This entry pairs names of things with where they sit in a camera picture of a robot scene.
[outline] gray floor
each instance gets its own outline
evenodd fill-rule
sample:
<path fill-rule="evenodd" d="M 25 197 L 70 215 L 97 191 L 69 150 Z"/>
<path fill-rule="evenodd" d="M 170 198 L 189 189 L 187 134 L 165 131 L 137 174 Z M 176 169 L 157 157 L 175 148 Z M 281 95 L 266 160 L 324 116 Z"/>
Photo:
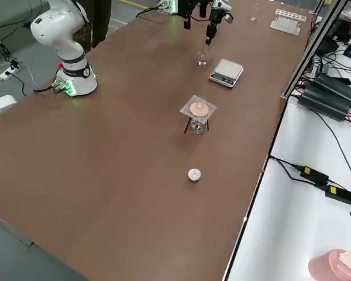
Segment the gray floor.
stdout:
<path fill-rule="evenodd" d="M 34 7 L 34 16 L 40 10 L 41 0 L 30 0 Z M 133 0 L 144 6 L 154 6 L 156 0 Z M 298 6 L 305 9 L 313 9 L 316 5 L 316 0 L 279 0 L 290 5 Z M 3 24 L 2 11 L 5 11 L 5 16 L 15 17 L 15 19 L 23 19 L 26 16 L 26 0 L 0 0 L 0 24 Z M 22 9 L 20 15 L 14 13 L 17 9 Z M 109 33 L 114 32 L 117 28 L 125 25 L 134 19 L 135 15 L 141 11 L 140 8 L 131 6 L 113 0 L 112 19 L 109 28 Z M 8 34 L 13 28 L 8 27 L 0 30 L 0 37 Z M 38 85 L 44 85 L 49 81 L 57 68 L 59 58 L 56 52 L 48 47 L 36 43 L 31 36 L 29 30 L 21 29 L 16 32 L 11 38 L 6 41 L 11 50 L 15 50 L 13 56 L 19 61 L 27 65 Z M 6 66 L 0 67 L 0 73 L 5 70 Z M 17 73 L 17 76 L 25 82 L 25 93 L 31 94 L 35 86 L 32 83 L 30 74 L 26 68 Z M 13 95 L 16 100 L 20 101 L 23 95 L 20 91 L 20 82 L 15 79 L 10 79 L 0 83 L 0 97 L 3 95 Z M 40 249 L 37 245 L 29 248 L 29 243 L 23 243 L 23 240 L 17 239 L 18 235 L 13 235 L 10 231 L 0 227 L 0 281 L 82 281 L 84 277 L 68 268 L 57 258 Z"/>
<path fill-rule="evenodd" d="M 86 281 L 79 273 L 43 251 L 15 239 L 0 227 L 0 281 Z"/>

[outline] digital scale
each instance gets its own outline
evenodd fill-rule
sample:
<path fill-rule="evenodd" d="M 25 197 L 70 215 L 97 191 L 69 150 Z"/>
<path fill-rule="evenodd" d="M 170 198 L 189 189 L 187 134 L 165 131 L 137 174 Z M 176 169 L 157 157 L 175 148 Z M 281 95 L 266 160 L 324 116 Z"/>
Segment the digital scale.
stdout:
<path fill-rule="evenodd" d="M 209 79 L 225 87 L 232 88 L 243 72 L 243 66 L 230 60 L 221 59 Z"/>

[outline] power strip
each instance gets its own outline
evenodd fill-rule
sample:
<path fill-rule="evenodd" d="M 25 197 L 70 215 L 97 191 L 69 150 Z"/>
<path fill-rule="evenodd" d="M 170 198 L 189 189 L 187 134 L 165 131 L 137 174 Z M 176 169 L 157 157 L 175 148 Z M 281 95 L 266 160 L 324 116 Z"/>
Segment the power strip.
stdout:
<path fill-rule="evenodd" d="M 12 77 L 12 74 L 15 74 L 19 71 L 20 69 L 19 68 L 11 68 L 11 67 L 8 67 L 2 74 L 0 74 L 0 79 L 2 80 L 8 80 L 9 78 Z"/>

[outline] table surface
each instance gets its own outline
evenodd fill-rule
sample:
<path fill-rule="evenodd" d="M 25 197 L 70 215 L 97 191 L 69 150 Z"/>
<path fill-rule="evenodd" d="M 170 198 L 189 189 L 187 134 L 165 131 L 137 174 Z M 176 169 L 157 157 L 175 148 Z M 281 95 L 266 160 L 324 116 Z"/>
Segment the table surface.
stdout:
<path fill-rule="evenodd" d="M 345 48 L 340 43 L 340 50 Z M 338 55 L 337 61 L 351 67 L 348 57 Z M 340 73 L 351 80 L 351 73 Z M 340 77 L 332 68 L 328 74 Z M 351 165 L 351 124 L 324 119 Z M 289 99 L 271 154 L 310 166 L 351 191 L 351 172 L 330 130 L 316 114 L 298 106 L 295 98 Z M 299 178 L 297 171 L 287 168 Z M 276 161 L 269 160 L 229 281 L 285 281 L 289 276 L 296 281 L 314 280 L 307 267 L 311 258 L 335 248 L 351 251 L 350 212 L 351 205 L 327 198 L 315 187 L 291 181 Z"/>
<path fill-rule="evenodd" d="M 89 54 L 96 92 L 31 95 L 1 115 L 0 217 L 91 280 L 220 279 L 311 20 L 262 0 L 251 24 L 250 1 L 231 2 L 206 68 L 207 24 L 151 13 Z M 308 17 L 300 37 L 269 28 L 278 8 Z M 208 82 L 221 58 L 245 68 L 232 90 Z M 193 94 L 218 107 L 202 136 L 183 134 Z"/>

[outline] glass beaker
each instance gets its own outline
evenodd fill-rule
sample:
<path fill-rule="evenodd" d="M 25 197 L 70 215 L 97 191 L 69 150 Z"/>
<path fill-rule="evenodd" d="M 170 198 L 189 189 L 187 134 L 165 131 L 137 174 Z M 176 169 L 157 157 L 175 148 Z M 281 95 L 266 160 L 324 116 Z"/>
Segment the glass beaker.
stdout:
<path fill-rule="evenodd" d="M 206 66 L 208 64 L 208 45 L 203 44 L 203 48 L 198 51 L 198 65 Z"/>
<path fill-rule="evenodd" d="M 259 3 L 253 3 L 250 9 L 250 14 L 248 20 L 251 23 L 255 23 L 259 21 L 259 15 L 260 15 L 260 5 Z"/>

